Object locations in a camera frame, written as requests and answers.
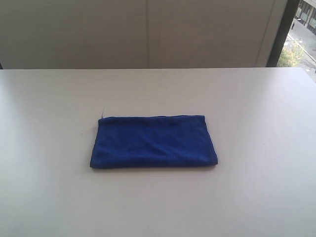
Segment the blue microfibre towel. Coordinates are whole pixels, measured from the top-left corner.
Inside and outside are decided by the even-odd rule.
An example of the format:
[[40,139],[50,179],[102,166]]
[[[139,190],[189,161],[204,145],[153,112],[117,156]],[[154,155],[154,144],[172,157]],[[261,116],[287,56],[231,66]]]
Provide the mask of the blue microfibre towel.
[[101,118],[90,159],[94,169],[217,164],[203,115]]

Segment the green tree outside window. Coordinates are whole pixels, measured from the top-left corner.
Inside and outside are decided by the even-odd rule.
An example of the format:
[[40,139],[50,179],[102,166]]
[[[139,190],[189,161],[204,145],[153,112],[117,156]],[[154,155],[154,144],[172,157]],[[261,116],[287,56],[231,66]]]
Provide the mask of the green tree outside window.
[[304,55],[304,48],[296,40],[286,41],[279,56],[277,67],[296,67]]

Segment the dark window frame post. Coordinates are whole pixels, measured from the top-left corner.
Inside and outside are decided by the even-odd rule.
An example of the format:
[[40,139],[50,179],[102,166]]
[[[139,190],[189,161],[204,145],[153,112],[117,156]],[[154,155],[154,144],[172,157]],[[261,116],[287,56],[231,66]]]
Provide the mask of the dark window frame post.
[[282,15],[282,19],[272,46],[266,67],[276,67],[280,58],[283,45],[290,30],[294,15],[297,11],[299,0],[288,0]]

